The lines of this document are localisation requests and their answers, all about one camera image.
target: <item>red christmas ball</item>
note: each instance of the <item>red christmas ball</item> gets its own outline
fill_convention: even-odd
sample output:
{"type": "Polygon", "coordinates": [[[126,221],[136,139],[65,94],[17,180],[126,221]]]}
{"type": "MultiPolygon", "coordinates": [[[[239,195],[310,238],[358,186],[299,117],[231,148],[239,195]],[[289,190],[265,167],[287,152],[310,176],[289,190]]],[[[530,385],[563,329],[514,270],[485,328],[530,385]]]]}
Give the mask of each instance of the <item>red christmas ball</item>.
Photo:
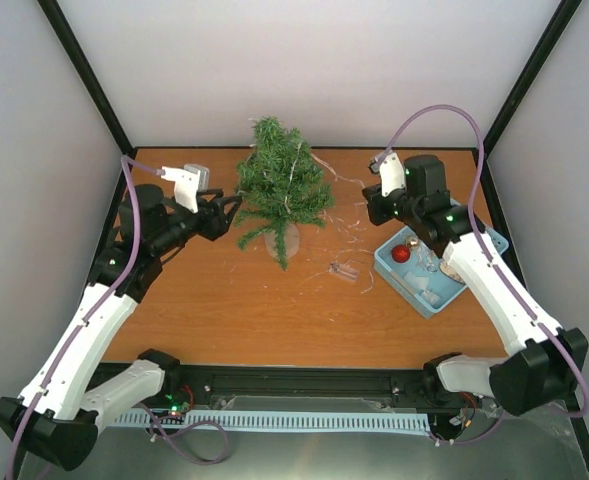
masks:
{"type": "Polygon", "coordinates": [[[412,256],[410,248],[406,245],[396,245],[392,248],[392,258],[397,263],[405,263],[412,256]]]}

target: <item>tan table surface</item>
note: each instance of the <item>tan table surface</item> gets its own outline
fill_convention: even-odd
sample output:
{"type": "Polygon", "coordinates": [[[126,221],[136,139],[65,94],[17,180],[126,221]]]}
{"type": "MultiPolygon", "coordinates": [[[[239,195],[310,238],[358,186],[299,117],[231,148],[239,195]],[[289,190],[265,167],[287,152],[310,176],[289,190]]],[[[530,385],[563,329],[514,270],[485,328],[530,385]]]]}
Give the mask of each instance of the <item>tan table surface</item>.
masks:
{"type": "MultiPolygon", "coordinates": [[[[371,185],[378,178],[367,169],[379,150],[325,150],[316,154],[339,175],[371,185]]],[[[417,150],[397,150],[401,159],[417,150]]],[[[210,187],[234,192],[236,165],[244,149],[141,149],[137,160],[154,167],[199,163],[210,168],[210,187]]],[[[447,171],[453,198],[467,203],[475,165],[469,151],[436,151],[447,171]]],[[[157,183],[167,195],[171,183],[136,171],[137,183],[157,183]]],[[[268,256],[262,238],[242,252],[236,241],[246,227],[232,227],[215,242],[192,239],[154,282],[143,302],[110,345],[104,360],[130,362],[148,349],[172,354],[183,363],[223,365],[293,365],[320,367],[420,368],[433,357],[460,351],[474,356],[503,356],[500,338],[487,315],[465,291],[443,312],[422,318],[374,270],[373,252],[403,225],[374,227],[360,185],[334,181],[336,197],[328,211],[334,223],[317,229],[301,226],[301,249],[283,272],[268,256]],[[357,231],[344,230],[359,222],[357,231]],[[326,272],[329,263],[352,260],[360,270],[350,284],[326,272]],[[372,272],[374,283],[371,290],[372,272]]],[[[482,192],[476,212],[489,213],[482,192]]]]}

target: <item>wire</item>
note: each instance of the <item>wire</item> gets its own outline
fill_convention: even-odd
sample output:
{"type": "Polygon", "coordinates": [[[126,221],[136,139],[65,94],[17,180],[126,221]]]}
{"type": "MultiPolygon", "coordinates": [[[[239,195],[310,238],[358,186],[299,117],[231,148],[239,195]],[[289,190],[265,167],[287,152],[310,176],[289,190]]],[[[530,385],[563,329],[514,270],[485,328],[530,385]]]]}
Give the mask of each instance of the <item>wire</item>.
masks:
{"type": "Polygon", "coordinates": [[[476,410],[478,410],[478,405],[476,404],[476,400],[474,397],[467,392],[459,392],[461,396],[465,399],[466,403],[469,403],[472,406],[472,415],[469,417],[469,421],[471,422],[476,415],[476,410]]]}
{"type": "Polygon", "coordinates": [[[365,183],[363,183],[363,180],[359,180],[358,178],[347,178],[347,177],[344,177],[343,175],[339,175],[338,173],[336,173],[336,170],[334,170],[329,163],[324,162],[323,160],[321,160],[320,158],[318,158],[314,154],[312,154],[312,158],[316,161],[316,163],[318,163],[319,165],[323,165],[325,168],[327,168],[329,170],[329,172],[332,175],[334,175],[335,182],[338,181],[338,179],[340,178],[341,180],[345,180],[346,182],[356,183],[357,185],[360,185],[361,188],[365,188],[365,183]]]}
{"type": "Polygon", "coordinates": [[[532,307],[529,306],[529,304],[525,301],[525,299],[518,293],[518,290],[516,290],[516,287],[514,285],[512,285],[512,283],[507,278],[507,276],[505,275],[505,272],[503,272],[501,267],[499,265],[494,264],[494,262],[493,262],[494,259],[492,257],[492,254],[491,254],[489,248],[487,247],[487,245],[485,245],[481,231],[479,230],[478,225],[476,224],[476,218],[474,215],[474,201],[476,199],[476,193],[478,191],[478,187],[481,184],[481,174],[483,173],[483,165],[485,164],[485,146],[483,145],[483,138],[482,138],[483,135],[481,133],[481,129],[479,128],[478,124],[474,121],[474,118],[472,118],[472,116],[469,113],[467,113],[465,110],[463,110],[462,108],[455,107],[454,105],[438,104],[438,105],[432,105],[429,107],[425,107],[425,108],[419,110],[418,112],[416,112],[415,114],[413,114],[412,116],[410,116],[403,123],[403,125],[401,125],[399,127],[399,129],[396,131],[396,133],[394,134],[394,136],[392,137],[390,142],[387,144],[387,147],[385,148],[383,153],[378,155],[374,166],[380,167],[381,163],[383,163],[383,160],[385,160],[385,158],[387,158],[389,153],[392,151],[392,147],[394,146],[394,144],[398,140],[398,137],[401,135],[401,133],[403,133],[403,131],[414,120],[416,120],[418,117],[420,117],[428,112],[433,112],[436,110],[448,110],[450,112],[454,112],[454,113],[461,115],[463,118],[465,118],[465,120],[467,120],[467,122],[470,124],[470,126],[474,130],[474,135],[476,136],[476,145],[478,148],[478,165],[476,168],[476,176],[474,177],[474,183],[472,184],[472,190],[470,192],[470,198],[467,202],[467,214],[470,219],[472,231],[474,232],[474,238],[476,238],[476,241],[478,242],[479,246],[481,247],[483,254],[487,258],[490,265],[492,265],[492,268],[494,269],[496,274],[499,276],[499,278],[501,279],[501,281],[503,282],[505,287],[510,291],[510,293],[512,294],[514,299],[516,299],[516,301],[523,308],[523,310],[525,310],[525,312],[532,319],[532,321],[536,325],[538,325],[538,327],[543,331],[543,333],[547,336],[547,338],[550,339],[552,344],[560,352],[561,356],[565,359],[568,366],[570,367],[570,370],[572,371],[572,373],[576,377],[576,381],[581,386],[581,390],[583,391],[583,398],[584,398],[583,408],[577,412],[567,412],[563,409],[560,409],[560,412],[562,412],[564,415],[567,415],[570,418],[583,417],[583,416],[587,415],[587,413],[589,412],[589,387],[587,386],[587,382],[585,381],[585,378],[583,377],[581,370],[578,368],[578,366],[576,365],[576,362],[574,362],[574,359],[569,354],[569,352],[565,349],[565,347],[558,341],[558,339],[556,339],[554,334],[552,332],[550,332],[550,330],[547,327],[545,327],[545,325],[543,325],[543,323],[537,321],[538,316],[537,316],[536,312],[532,309],[532,307]]]}
{"type": "Polygon", "coordinates": [[[557,350],[559,351],[559,353],[561,354],[563,359],[567,362],[568,367],[570,367],[570,370],[574,374],[574,377],[576,377],[576,381],[578,382],[578,384],[581,387],[581,390],[583,391],[583,400],[584,401],[583,401],[583,408],[581,410],[576,411],[576,412],[568,412],[567,410],[564,410],[563,408],[559,407],[558,405],[553,405],[553,404],[550,405],[550,408],[554,409],[558,413],[561,413],[569,418],[581,418],[589,411],[589,387],[587,386],[587,383],[585,382],[585,377],[583,377],[583,375],[581,375],[581,371],[579,370],[578,365],[576,365],[576,362],[574,362],[574,360],[572,359],[572,356],[563,347],[563,345],[561,344],[559,339],[556,338],[556,336],[550,331],[550,329],[547,328],[542,323],[539,323],[538,326],[541,330],[543,330],[543,333],[547,336],[547,338],[550,340],[550,342],[552,342],[552,345],[554,345],[557,348],[557,350]]]}
{"type": "Polygon", "coordinates": [[[452,437],[452,440],[457,440],[458,438],[460,438],[461,435],[463,435],[463,433],[465,433],[465,430],[467,429],[467,425],[466,422],[461,422],[461,428],[458,431],[458,433],[456,435],[454,435],[454,437],[452,437]]]}
{"type": "Polygon", "coordinates": [[[462,425],[465,425],[465,423],[467,422],[467,418],[468,418],[467,411],[470,409],[471,405],[472,404],[465,398],[465,408],[463,408],[463,412],[461,413],[461,415],[463,416],[463,420],[464,420],[462,425]]]}
{"type": "MultiPolygon", "coordinates": [[[[134,180],[132,179],[132,174],[130,173],[130,169],[128,168],[127,164],[131,160],[126,155],[121,157],[121,168],[123,169],[123,175],[125,176],[125,182],[127,184],[127,189],[130,193],[130,198],[132,202],[132,212],[134,217],[134,241],[132,244],[132,251],[130,253],[130,258],[127,261],[127,264],[123,270],[123,272],[119,275],[119,277],[114,281],[114,283],[103,293],[103,295],[97,300],[97,302],[88,310],[88,312],[83,316],[82,320],[85,325],[88,324],[89,319],[96,313],[96,311],[101,308],[101,306],[105,303],[105,301],[114,293],[114,291],[123,283],[123,281],[127,278],[129,273],[132,271],[134,267],[134,263],[136,262],[136,257],[138,255],[139,244],[141,241],[141,218],[139,212],[139,205],[138,205],[138,197],[136,196],[136,189],[134,187],[134,180]]],[[[46,387],[50,384],[56,369],[60,365],[65,353],[69,350],[70,346],[79,335],[81,330],[83,329],[84,325],[76,326],[70,335],[67,337],[63,346],[58,351],[54,360],[52,361],[49,369],[45,373],[43,377],[43,381],[40,384],[40,388],[42,391],[36,393],[34,398],[30,402],[29,406],[25,410],[21,421],[18,424],[16,429],[16,433],[14,434],[14,439],[12,440],[12,446],[10,449],[10,454],[7,461],[7,466],[5,469],[5,480],[15,480],[14,477],[14,462],[16,460],[16,455],[18,453],[19,445],[21,443],[21,439],[23,438],[23,434],[25,433],[25,428],[27,427],[27,423],[29,422],[32,414],[36,410],[36,406],[38,402],[43,397],[43,392],[46,391],[46,387]]]]}
{"type": "Polygon", "coordinates": [[[152,412],[152,410],[150,410],[146,405],[142,405],[141,404],[140,407],[143,410],[145,410],[147,412],[147,414],[150,416],[150,420],[156,426],[156,428],[159,430],[159,432],[160,432],[161,436],[163,437],[163,439],[165,440],[165,442],[180,457],[184,458],[188,462],[191,462],[191,463],[194,463],[196,465],[201,465],[201,466],[206,467],[206,466],[209,466],[209,465],[216,465],[217,463],[221,463],[221,462],[227,460],[227,458],[230,456],[230,454],[231,454],[230,440],[229,440],[229,437],[227,435],[227,432],[223,429],[223,427],[219,423],[214,422],[212,420],[202,420],[200,422],[195,422],[195,423],[193,423],[191,425],[188,425],[186,427],[183,427],[178,432],[175,432],[175,433],[172,433],[172,434],[168,434],[165,431],[165,429],[163,428],[163,425],[161,424],[161,422],[164,419],[168,419],[168,418],[174,418],[175,419],[176,416],[174,416],[174,415],[168,415],[167,417],[158,418],[154,414],[154,412],[152,412]],[[190,455],[189,453],[184,452],[180,448],[178,448],[178,446],[172,440],[173,438],[178,438],[180,436],[183,436],[183,435],[191,432],[195,428],[198,428],[198,427],[203,426],[203,425],[211,425],[211,426],[213,426],[219,432],[221,432],[221,436],[223,438],[223,450],[221,451],[221,453],[219,454],[219,456],[216,457],[216,458],[214,458],[213,460],[203,460],[201,458],[194,457],[194,456],[190,455]]]}
{"type": "Polygon", "coordinates": [[[185,392],[190,396],[190,409],[188,410],[188,412],[191,412],[192,410],[194,410],[194,393],[192,392],[192,389],[189,385],[185,385],[180,388],[180,391],[185,392]]]}
{"type": "MultiPolygon", "coordinates": [[[[487,437],[489,437],[490,435],[492,435],[494,432],[496,432],[496,430],[498,429],[498,427],[501,425],[501,423],[503,423],[503,419],[505,418],[505,414],[501,413],[501,416],[498,417],[496,419],[496,422],[494,422],[494,424],[488,428],[485,432],[481,433],[479,436],[474,437],[470,440],[463,440],[461,442],[456,442],[454,440],[456,440],[456,438],[453,438],[451,441],[447,441],[444,440],[445,442],[449,443],[449,445],[451,446],[456,446],[456,447],[465,447],[467,445],[474,445],[475,443],[478,443],[482,440],[485,440],[487,437]]],[[[440,445],[440,440],[443,440],[443,438],[441,437],[441,439],[439,440],[439,438],[437,438],[432,432],[427,433],[429,435],[429,437],[434,440],[436,442],[436,445],[440,445]]]]}

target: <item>small glass object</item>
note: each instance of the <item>small glass object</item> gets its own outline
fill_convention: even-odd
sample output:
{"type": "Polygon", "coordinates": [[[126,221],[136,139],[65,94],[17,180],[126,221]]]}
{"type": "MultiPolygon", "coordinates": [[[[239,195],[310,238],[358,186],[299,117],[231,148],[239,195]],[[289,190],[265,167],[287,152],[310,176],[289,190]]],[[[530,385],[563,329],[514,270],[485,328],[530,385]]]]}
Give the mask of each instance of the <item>small glass object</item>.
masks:
{"type": "Polygon", "coordinates": [[[410,235],[405,240],[405,245],[410,247],[417,255],[416,265],[430,273],[438,272],[439,259],[432,250],[427,248],[416,235],[410,235]]]}
{"type": "Polygon", "coordinates": [[[355,268],[350,267],[344,263],[332,262],[330,263],[329,272],[332,275],[347,280],[350,283],[356,283],[358,279],[359,271],[355,268]]]}

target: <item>black metal frame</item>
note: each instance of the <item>black metal frame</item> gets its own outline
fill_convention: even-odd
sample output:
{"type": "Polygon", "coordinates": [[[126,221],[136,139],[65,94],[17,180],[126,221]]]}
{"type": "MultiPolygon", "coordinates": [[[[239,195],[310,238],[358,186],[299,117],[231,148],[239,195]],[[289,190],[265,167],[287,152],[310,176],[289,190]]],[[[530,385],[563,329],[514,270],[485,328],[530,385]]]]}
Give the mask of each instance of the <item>black metal frame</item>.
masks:
{"type": "MultiPolygon", "coordinates": [[[[89,64],[80,44],[78,43],[65,15],[56,0],[38,0],[45,16],[52,25],[61,45],[67,52],[79,77],[83,81],[90,97],[96,104],[105,124],[114,137],[115,142],[124,154],[136,156],[134,148],[123,130],[116,113],[112,109],[99,80],[89,64]]],[[[547,57],[561,37],[581,0],[561,0],[547,28],[543,32],[538,44],[525,64],[520,76],[510,91],[485,139],[486,158],[494,150],[502,133],[507,128],[518,106],[533,84],[536,76],[543,67],[547,57]]],[[[478,151],[471,150],[475,161],[478,151]]],[[[496,194],[490,166],[485,163],[481,176],[481,185],[494,227],[505,237],[510,239],[509,229],[496,194]]],[[[118,205],[125,191],[124,177],[121,175],[110,208],[105,219],[103,233],[99,239],[97,251],[105,245],[108,233],[116,219],[118,205]]],[[[513,249],[506,254],[505,261],[520,281],[523,275],[513,249]]],[[[95,381],[111,377],[125,368],[123,364],[104,363],[99,365],[95,381]]],[[[429,405],[421,396],[409,388],[416,385],[420,379],[420,370],[352,370],[352,369],[310,369],[310,368],[251,368],[251,367],[197,367],[182,366],[184,374],[190,378],[194,388],[197,403],[208,404],[212,396],[225,395],[226,392],[245,392],[254,395],[283,395],[314,394],[317,396],[338,397],[366,397],[378,398],[392,402],[395,406],[416,408],[426,413],[447,413],[460,408],[458,400],[444,407],[429,405]]],[[[576,399],[569,400],[570,408],[578,408],[576,399]]],[[[589,471],[589,434],[582,419],[573,420],[583,457],[589,471]]]]}

